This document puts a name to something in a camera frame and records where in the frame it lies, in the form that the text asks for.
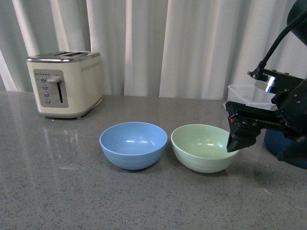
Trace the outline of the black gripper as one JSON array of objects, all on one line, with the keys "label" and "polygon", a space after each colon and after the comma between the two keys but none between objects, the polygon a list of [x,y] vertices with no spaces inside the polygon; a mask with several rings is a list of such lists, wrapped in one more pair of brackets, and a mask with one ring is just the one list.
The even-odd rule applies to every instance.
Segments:
[{"label": "black gripper", "polygon": [[230,128],[227,151],[233,152],[256,143],[262,129],[282,132],[292,143],[276,154],[279,161],[307,159],[307,80],[277,77],[277,94],[272,102],[276,111],[228,101],[225,104]]}]

